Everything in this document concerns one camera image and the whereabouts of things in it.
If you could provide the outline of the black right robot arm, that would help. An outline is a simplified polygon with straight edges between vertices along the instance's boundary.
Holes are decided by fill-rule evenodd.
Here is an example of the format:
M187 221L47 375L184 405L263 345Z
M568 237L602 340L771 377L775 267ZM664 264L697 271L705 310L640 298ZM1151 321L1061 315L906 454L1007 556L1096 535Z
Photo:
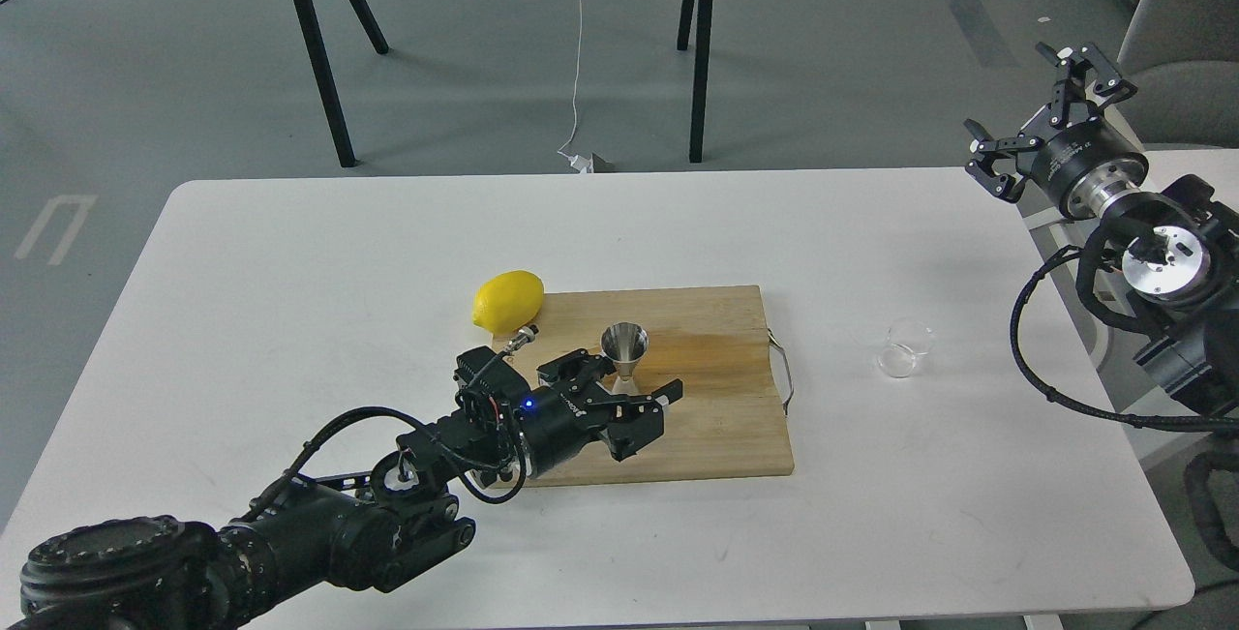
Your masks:
M1009 324L1014 362L1051 404L1124 427L1235 439L1238 392L1237 212L1189 174L1149 191L1149 159L1106 122L1136 93L1094 43L1037 43L1054 66L1049 100L1014 136L973 136L966 172L995 198L1017 203L1027 185L1070 223L1097 221L1083 246L1063 246L1018 291ZM1145 336L1134 362L1187 415L1132 415L1063 396L1027 365L1018 324L1040 282L1075 262L1075 298L1103 326Z

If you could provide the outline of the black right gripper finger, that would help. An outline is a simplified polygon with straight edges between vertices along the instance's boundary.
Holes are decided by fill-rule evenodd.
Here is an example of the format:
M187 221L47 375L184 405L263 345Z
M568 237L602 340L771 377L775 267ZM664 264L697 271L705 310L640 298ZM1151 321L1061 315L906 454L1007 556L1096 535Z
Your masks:
M973 119L965 119L964 128L973 136L965 170L987 193L1009 203L1018 203L1030 184L1047 193L1044 177L1035 175L1035 159L1049 140L1047 118L1031 118L1017 136L992 136Z
M1137 93L1137 86L1124 78L1115 62L1092 41L1062 48L1040 41L1035 50L1056 67L1049 100L1035 113L1035 126L1044 126L1053 135L1067 126L1099 119L1106 108Z

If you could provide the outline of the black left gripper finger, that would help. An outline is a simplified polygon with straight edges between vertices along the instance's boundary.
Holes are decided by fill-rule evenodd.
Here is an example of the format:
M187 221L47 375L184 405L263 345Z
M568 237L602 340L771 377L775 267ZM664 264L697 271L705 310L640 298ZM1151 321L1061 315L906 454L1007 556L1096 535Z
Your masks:
M602 379L615 372L615 361L605 355L591 355L587 348L575 348L538 367L539 387L535 389L535 398L608 398L611 392L602 386Z
M600 415L598 440L616 463L646 449L665 432L668 406L681 401L684 383L670 379L650 396L605 396L593 398L592 412Z

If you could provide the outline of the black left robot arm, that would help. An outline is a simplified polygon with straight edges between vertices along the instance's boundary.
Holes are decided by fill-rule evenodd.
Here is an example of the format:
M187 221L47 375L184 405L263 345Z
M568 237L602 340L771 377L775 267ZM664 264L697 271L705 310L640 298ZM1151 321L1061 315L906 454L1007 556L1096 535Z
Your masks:
M30 551L19 573L21 629L238 629L316 585L389 593L466 549L450 484L488 505L602 443L624 460L663 437L684 383L615 393L620 358L587 348L554 358L527 383L509 357L535 339L524 326L502 348L458 356L456 409L424 423L385 406L344 412L311 437L282 476L229 525L172 516L81 525ZM304 466L359 422L406 424L367 472L310 477Z

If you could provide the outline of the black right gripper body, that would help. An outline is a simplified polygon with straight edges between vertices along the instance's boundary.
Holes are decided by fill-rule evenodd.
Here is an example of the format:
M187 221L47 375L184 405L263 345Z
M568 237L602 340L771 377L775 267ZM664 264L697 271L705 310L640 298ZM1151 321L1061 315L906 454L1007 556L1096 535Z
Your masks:
M1042 144L1031 179L1066 220L1093 220L1111 198L1136 191L1149 160L1126 136L1103 122L1075 123Z

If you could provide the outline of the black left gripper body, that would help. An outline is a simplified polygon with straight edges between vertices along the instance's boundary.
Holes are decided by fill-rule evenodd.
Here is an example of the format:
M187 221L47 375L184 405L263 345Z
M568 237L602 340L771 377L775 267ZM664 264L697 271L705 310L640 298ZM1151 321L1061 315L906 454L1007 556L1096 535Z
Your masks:
M541 386L515 403L515 427L522 437L527 477L538 479L571 460L592 443L610 443L620 397L601 383L574 393L559 386Z

